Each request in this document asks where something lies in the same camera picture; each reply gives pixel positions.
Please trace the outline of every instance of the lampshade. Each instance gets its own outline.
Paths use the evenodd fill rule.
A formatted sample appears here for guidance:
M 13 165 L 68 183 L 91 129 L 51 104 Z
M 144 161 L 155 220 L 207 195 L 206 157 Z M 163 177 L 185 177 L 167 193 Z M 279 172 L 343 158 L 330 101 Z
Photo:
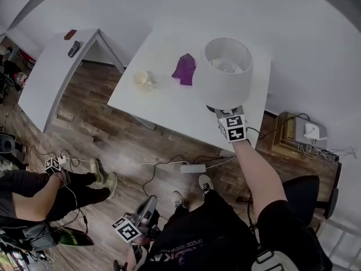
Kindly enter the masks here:
M 248 99 L 252 74 L 249 49 L 232 38 L 216 38 L 197 61 L 193 85 L 207 106 L 230 110 Z

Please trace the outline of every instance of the remote control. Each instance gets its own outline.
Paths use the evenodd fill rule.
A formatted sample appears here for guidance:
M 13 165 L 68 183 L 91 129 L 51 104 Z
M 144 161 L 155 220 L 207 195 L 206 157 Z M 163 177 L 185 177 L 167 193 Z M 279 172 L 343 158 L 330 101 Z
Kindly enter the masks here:
M 69 50 L 68 56 L 73 57 L 75 53 L 78 52 L 79 48 L 80 48 L 79 41 L 75 41 L 73 47 Z

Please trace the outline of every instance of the sneaker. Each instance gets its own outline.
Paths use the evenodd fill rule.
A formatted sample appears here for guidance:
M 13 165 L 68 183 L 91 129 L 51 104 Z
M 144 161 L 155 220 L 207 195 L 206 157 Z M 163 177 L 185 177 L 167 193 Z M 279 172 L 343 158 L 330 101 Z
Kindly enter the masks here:
M 171 194 L 171 203 L 173 204 L 175 209 L 177 209 L 179 207 L 186 208 L 186 206 L 184 205 L 183 196 L 178 191 L 174 191 Z
M 111 191 L 111 194 L 109 195 L 108 199 L 112 199 L 114 197 L 115 190 L 117 189 L 117 185 L 118 185 L 117 174 L 110 173 L 104 184 L 104 187 L 107 187 Z
M 203 195 L 208 193 L 210 190 L 214 190 L 212 181 L 210 180 L 210 177 L 208 177 L 205 174 L 201 174 L 198 179 L 199 186 L 201 187 L 201 190 L 203 192 Z
M 95 174 L 96 183 L 104 183 L 104 176 L 102 175 L 102 173 L 99 170 L 99 164 L 97 162 L 97 160 L 95 159 L 90 159 L 90 172 Z

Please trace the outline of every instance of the purple cloth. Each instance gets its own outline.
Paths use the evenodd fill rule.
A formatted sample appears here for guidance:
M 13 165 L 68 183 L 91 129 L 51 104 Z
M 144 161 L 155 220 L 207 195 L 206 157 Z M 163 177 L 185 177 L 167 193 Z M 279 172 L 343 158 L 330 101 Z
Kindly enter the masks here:
M 171 75 L 174 78 L 180 79 L 182 85 L 192 85 L 193 73 L 196 69 L 196 62 L 192 55 L 187 53 L 186 55 L 179 58 L 177 68 Z

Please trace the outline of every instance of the table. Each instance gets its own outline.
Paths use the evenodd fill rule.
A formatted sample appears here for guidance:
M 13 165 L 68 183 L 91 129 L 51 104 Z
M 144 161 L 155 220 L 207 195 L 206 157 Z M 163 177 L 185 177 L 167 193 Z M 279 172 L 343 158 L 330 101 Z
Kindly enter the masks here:
M 19 106 L 42 132 L 55 131 L 93 141 L 92 138 L 70 131 L 64 122 L 54 120 L 61 96 L 95 41 L 105 49 L 121 73 L 124 72 L 124 68 L 102 39 L 99 29 L 78 30 L 70 40 L 64 40 L 65 35 L 66 33 L 54 35 L 46 45 L 25 84 Z M 75 40 L 80 42 L 81 48 L 70 58 L 68 52 Z
M 190 53 L 197 62 L 205 45 L 217 35 L 159 27 L 152 31 L 117 84 L 108 105 L 133 116 L 161 125 L 170 130 L 199 141 L 234 152 L 218 129 L 217 117 L 210 112 L 192 86 L 179 84 L 171 77 L 179 58 Z M 242 37 L 231 37 L 244 41 Z M 248 126 L 260 129 L 270 79 L 271 58 L 257 47 L 245 43 L 254 57 L 254 73 L 249 99 L 243 105 Z M 137 89 L 132 81 L 137 70 L 148 71 L 157 88 L 145 93 Z M 258 133 L 247 131 L 253 147 Z

